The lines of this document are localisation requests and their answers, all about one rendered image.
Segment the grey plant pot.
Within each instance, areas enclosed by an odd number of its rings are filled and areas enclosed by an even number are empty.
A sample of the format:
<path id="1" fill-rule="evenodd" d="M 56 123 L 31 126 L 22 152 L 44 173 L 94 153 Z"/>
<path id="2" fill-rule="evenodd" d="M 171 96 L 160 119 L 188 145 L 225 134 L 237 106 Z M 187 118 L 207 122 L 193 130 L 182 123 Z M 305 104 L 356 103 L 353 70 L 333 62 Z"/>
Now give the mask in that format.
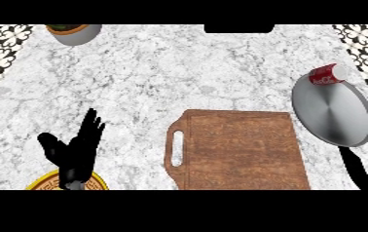
<path id="1" fill-rule="evenodd" d="M 54 39 L 66 46 L 79 46 L 90 42 L 97 36 L 101 25 L 82 24 L 71 30 L 54 30 L 50 26 L 45 27 Z"/>

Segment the red and white can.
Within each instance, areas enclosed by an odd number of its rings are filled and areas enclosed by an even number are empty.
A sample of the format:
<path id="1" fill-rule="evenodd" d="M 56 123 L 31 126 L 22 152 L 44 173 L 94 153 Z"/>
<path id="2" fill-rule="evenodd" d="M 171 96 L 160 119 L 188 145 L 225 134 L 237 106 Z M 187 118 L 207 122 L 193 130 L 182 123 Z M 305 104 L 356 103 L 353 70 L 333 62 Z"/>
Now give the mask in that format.
<path id="1" fill-rule="evenodd" d="M 309 81 L 318 86 L 341 83 L 346 80 L 346 77 L 346 69 L 335 63 L 318 67 L 309 72 Z"/>

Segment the grey metal pan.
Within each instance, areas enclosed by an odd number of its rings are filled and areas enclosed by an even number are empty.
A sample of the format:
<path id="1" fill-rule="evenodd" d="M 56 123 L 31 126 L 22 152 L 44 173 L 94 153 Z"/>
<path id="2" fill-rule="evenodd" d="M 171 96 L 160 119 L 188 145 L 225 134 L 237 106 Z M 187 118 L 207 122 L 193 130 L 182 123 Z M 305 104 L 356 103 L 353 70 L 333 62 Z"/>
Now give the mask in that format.
<path id="1" fill-rule="evenodd" d="M 291 89 L 291 107 L 309 133 L 338 148 L 349 178 L 368 191 L 368 172 L 350 150 L 368 143 L 368 99 L 347 82 L 319 86 L 302 76 Z"/>

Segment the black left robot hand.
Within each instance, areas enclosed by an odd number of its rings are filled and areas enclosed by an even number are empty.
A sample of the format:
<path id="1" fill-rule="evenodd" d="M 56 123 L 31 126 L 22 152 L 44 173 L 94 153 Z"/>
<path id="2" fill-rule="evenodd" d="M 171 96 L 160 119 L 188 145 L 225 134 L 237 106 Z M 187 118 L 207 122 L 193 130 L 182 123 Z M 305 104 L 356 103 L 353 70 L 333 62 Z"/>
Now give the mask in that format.
<path id="1" fill-rule="evenodd" d="M 66 189 L 65 185 L 75 180 L 87 183 L 93 176 L 96 150 L 103 129 L 104 124 L 100 122 L 100 117 L 91 108 L 85 115 L 78 134 L 69 143 L 65 143 L 50 133 L 41 133 L 37 136 L 45 159 L 59 168 L 59 187 L 62 189 Z"/>

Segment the brown wooden cutting board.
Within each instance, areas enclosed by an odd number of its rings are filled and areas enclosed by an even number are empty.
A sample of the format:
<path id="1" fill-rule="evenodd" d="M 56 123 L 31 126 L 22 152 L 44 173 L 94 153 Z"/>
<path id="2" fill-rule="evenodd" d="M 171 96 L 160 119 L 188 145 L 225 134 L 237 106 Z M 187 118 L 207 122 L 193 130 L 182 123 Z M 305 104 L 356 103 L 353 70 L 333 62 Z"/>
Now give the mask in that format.
<path id="1" fill-rule="evenodd" d="M 163 166 L 181 190 L 306 190 L 307 176 L 290 114 L 266 111 L 184 111 L 166 135 L 184 134 L 182 163 Z"/>

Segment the yellow round patterned plate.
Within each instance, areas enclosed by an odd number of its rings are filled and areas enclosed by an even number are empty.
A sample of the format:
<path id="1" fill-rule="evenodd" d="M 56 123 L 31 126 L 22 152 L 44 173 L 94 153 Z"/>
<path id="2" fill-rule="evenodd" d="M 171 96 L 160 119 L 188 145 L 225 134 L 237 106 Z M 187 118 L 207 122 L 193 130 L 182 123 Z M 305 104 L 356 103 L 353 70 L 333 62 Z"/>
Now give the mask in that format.
<path id="1" fill-rule="evenodd" d="M 85 189 L 107 190 L 107 185 L 96 173 L 91 173 L 91 178 L 85 183 Z M 26 187 L 26 190 L 59 190 L 59 171 L 54 170 L 44 174 Z"/>

